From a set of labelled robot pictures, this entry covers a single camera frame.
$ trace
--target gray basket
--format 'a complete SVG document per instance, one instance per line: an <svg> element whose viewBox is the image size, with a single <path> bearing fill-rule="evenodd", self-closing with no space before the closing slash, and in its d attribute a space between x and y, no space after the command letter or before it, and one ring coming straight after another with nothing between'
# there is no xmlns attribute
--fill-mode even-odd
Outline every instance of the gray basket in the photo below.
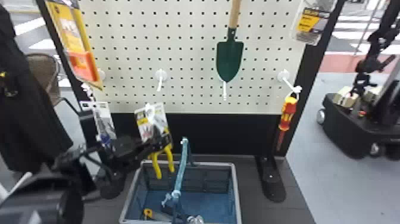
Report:
<svg viewBox="0 0 400 224"><path fill-rule="evenodd" d="M165 223L144 220L143 210L161 213L161 201L174 187L175 173L168 171L168 163L159 161L162 179L158 180L151 161L144 161L135 173L127 200L120 216L121 224ZM180 201L185 213L201 215L205 223L241 224L238 181L232 163L196 163L186 166Z"/></svg>

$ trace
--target light blue handle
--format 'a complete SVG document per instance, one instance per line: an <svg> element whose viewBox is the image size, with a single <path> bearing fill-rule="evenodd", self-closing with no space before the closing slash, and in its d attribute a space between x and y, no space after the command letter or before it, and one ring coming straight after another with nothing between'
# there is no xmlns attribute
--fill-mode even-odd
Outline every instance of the light blue handle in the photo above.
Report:
<svg viewBox="0 0 400 224"><path fill-rule="evenodd" d="M185 174L186 163L188 161L188 143L189 140L186 137L183 137L181 142L182 154L180 158L179 171L176 176L174 191L172 192L173 198L179 198L180 196L180 189L182 187L183 175Z"/></svg>

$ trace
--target wicker chair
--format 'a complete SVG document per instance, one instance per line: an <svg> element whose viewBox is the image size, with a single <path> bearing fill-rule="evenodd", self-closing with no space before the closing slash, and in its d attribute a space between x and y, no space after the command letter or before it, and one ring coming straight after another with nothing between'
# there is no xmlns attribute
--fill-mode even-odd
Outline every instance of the wicker chair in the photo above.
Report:
<svg viewBox="0 0 400 224"><path fill-rule="evenodd" d="M46 90L53 106L55 107L61 101L65 101L71 109L78 114L78 111L72 106L71 102L67 98L61 96L57 79L58 73L60 72L60 64L58 61L54 57L42 53L27 54L26 58L29 63L30 72Z"/></svg>

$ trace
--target black jacket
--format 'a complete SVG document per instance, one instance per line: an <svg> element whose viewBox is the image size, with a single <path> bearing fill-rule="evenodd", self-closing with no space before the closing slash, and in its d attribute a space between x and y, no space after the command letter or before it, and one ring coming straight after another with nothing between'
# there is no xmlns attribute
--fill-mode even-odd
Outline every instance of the black jacket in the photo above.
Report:
<svg viewBox="0 0 400 224"><path fill-rule="evenodd" d="M9 13L0 5L0 68L15 79L15 97L0 91L0 153L10 170L37 172L72 146L48 94L32 76L14 40Z"/></svg>

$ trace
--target orange tool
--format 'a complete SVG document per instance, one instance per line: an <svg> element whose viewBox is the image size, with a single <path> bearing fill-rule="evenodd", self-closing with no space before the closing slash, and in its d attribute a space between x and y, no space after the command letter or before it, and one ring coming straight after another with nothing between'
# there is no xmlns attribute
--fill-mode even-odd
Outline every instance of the orange tool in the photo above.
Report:
<svg viewBox="0 0 400 224"><path fill-rule="evenodd" d="M292 121L292 117L296 112L297 99L291 96L286 97L285 104L282 107L282 115L280 116L280 123L278 125L279 128L279 136L276 145L276 151L280 151L280 146L283 142L283 137L285 136L286 131L290 128L290 122Z"/></svg>

